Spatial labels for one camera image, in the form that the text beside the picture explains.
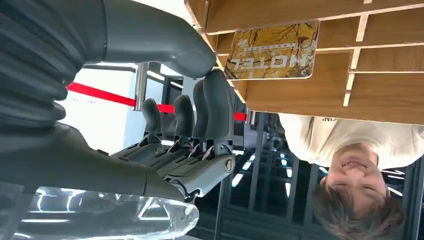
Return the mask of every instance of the robotic arm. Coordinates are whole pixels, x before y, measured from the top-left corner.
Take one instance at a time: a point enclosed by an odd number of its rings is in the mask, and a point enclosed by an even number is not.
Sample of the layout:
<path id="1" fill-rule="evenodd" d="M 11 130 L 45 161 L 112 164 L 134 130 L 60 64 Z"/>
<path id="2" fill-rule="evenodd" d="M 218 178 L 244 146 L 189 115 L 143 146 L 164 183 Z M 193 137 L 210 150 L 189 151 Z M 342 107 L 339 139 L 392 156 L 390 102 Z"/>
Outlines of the robotic arm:
<path id="1" fill-rule="evenodd" d="M 131 0 L 1 0 L 2 239 L 170 239 L 193 228 L 198 212 L 184 202 L 234 169 L 230 90 L 222 72 L 209 72 L 215 61 L 182 19 Z M 156 103 L 146 100 L 140 143 L 112 156 L 90 149 L 57 122 L 65 110 L 55 101 L 84 64 L 98 62 L 160 62 L 206 76 L 195 87 L 196 125 L 179 97 L 175 144 L 165 149 Z"/>

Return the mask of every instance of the wooden shelf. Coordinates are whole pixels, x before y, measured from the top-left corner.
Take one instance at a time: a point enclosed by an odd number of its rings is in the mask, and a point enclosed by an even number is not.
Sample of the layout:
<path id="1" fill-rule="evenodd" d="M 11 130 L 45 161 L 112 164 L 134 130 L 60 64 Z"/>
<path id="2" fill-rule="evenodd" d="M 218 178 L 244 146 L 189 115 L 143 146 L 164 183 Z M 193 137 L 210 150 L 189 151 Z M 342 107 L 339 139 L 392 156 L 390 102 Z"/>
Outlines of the wooden shelf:
<path id="1" fill-rule="evenodd" d="M 231 80 L 254 111 L 424 125 L 424 0 L 185 0 L 224 69 L 234 32 L 320 20 L 308 79 Z"/>

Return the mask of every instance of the person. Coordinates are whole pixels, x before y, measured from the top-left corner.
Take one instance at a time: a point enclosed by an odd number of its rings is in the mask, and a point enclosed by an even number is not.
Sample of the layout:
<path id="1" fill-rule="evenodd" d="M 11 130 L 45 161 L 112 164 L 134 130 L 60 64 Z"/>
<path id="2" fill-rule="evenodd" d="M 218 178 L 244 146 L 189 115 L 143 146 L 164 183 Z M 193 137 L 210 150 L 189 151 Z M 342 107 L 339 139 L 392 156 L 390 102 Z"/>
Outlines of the person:
<path id="1" fill-rule="evenodd" d="M 313 193 L 314 213 L 342 240 L 390 239 L 404 222 L 380 170 L 424 154 L 424 126 L 279 114 L 290 150 L 329 167 Z"/>

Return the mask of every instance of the red stripe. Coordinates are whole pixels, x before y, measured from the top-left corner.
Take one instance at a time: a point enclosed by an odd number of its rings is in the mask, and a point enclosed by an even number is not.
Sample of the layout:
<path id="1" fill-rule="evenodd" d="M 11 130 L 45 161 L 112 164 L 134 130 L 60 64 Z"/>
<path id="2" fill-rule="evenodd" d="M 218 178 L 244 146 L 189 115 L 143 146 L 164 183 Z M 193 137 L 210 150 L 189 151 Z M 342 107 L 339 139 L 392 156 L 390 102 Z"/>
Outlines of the red stripe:
<path id="1" fill-rule="evenodd" d="M 234 121 L 246 121 L 246 118 L 248 116 L 245 113 L 242 112 L 236 112 L 234 113 Z"/>
<path id="2" fill-rule="evenodd" d="M 111 102 L 119 103 L 119 104 L 125 104 L 131 107 L 134 107 L 136 105 L 136 100 L 124 96 L 120 96 L 117 94 L 113 94 L 107 91 L 103 91 L 91 86 L 82 85 L 79 83 L 72 83 L 71 85 L 67 86 L 67 89 L 72 92 L 76 92 L 79 94 L 88 95 L 91 97 L 95 97 L 98 99 L 104 99 Z"/>
<path id="3" fill-rule="evenodd" d="M 67 86 L 67 89 L 72 92 L 84 94 L 84 95 L 95 97 L 98 99 L 108 100 L 108 101 L 119 103 L 119 104 L 128 105 L 130 107 L 134 107 L 136 105 L 136 100 L 132 98 L 120 96 L 114 93 L 110 93 L 108 91 L 103 91 L 103 90 L 100 90 L 91 86 L 79 84 L 76 82 Z M 175 113 L 173 105 L 158 104 L 157 108 L 159 109 L 159 112 L 161 113 L 170 113 L 170 114 Z M 246 121 L 246 118 L 247 116 L 245 113 L 236 112 L 234 114 L 235 121 Z"/>

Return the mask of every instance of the yellow sign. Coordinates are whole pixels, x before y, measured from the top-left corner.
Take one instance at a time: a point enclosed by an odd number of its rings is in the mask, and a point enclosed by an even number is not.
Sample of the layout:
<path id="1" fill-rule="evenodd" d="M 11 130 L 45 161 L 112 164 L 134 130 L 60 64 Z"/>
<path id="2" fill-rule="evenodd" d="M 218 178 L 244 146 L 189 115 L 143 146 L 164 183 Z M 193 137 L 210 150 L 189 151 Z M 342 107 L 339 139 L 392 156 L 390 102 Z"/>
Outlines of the yellow sign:
<path id="1" fill-rule="evenodd" d="M 306 79 L 312 75 L 319 22 L 238 31 L 225 66 L 232 80 Z"/>

